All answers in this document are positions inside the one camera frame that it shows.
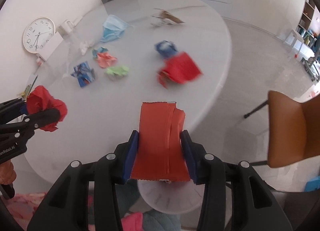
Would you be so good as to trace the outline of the person's left hand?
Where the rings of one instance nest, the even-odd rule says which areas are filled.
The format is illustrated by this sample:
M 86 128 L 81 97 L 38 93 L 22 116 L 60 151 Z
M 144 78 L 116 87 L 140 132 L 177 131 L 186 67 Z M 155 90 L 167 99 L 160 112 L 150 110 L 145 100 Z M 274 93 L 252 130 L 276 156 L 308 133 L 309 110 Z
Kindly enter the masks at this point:
M 12 184 L 16 176 L 14 165 L 10 160 L 0 165 L 0 184 Z

